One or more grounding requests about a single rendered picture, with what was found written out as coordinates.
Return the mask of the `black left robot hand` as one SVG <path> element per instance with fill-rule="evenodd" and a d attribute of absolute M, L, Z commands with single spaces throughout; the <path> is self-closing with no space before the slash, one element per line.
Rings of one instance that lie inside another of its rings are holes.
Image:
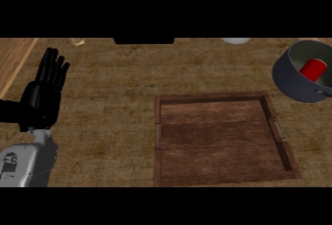
<path fill-rule="evenodd" d="M 42 55 L 35 79 L 26 84 L 20 100 L 0 99 L 0 123 L 16 123 L 20 132 L 50 129 L 58 117 L 60 92 L 69 63 L 56 48 Z"/>

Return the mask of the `brown wooden tray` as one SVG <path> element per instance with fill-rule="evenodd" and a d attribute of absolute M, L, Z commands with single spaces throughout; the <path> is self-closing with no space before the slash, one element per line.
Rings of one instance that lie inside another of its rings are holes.
<path fill-rule="evenodd" d="M 299 179 L 267 91 L 154 98 L 154 185 Z"/>

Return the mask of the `dark grey pot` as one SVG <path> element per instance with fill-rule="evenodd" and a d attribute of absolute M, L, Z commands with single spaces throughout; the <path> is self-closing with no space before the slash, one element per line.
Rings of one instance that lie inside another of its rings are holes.
<path fill-rule="evenodd" d="M 314 82 L 299 73 L 311 59 L 326 63 L 326 71 Z M 296 41 L 272 65 L 272 81 L 295 101 L 314 103 L 332 98 L 332 46 L 315 40 Z"/>

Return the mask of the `red can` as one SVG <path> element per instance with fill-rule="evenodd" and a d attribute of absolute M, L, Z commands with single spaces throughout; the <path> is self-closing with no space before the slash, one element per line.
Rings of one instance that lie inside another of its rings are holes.
<path fill-rule="evenodd" d="M 314 82 L 318 79 L 324 71 L 326 71 L 326 63 L 317 58 L 309 59 L 303 67 L 299 69 L 299 73 L 311 82 Z"/>

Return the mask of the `black appliance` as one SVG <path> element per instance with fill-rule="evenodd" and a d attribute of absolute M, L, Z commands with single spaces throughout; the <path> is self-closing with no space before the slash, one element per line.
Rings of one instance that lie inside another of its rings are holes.
<path fill-rule="evenodd" d="M 174 38 L 113 38 L 117 45 L 132 44 L 172 44 Z"/>

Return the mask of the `white round object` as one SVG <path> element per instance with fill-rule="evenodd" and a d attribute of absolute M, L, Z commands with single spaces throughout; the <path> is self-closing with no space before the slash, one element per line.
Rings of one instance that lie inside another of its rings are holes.
<path fill-rule="evenodd" d="M 221 40 L 224 40 L 230 44 L 238 45 L 246 43 L 250 40 L 250 38 L 221 38 Z"/>

